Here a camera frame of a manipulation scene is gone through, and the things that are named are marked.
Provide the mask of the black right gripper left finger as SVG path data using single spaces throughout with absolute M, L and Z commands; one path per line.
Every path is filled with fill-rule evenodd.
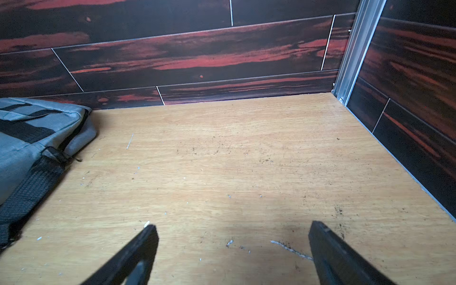
M 150 224 L 83 284 L 146 285 L 150 279 L 158 245 L 157 229 Z

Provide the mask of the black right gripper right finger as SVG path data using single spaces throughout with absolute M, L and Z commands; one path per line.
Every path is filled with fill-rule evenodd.
M 322 285 L 392 285 L 323 222 L 313 221 L 308 234 L 319 282 Z

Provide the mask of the grey zippered laptop bag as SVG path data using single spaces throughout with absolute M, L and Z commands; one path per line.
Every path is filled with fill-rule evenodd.
M 34 209 L 97 135 L 91 108 L 1 99 L 1 248 L 19 239 Z

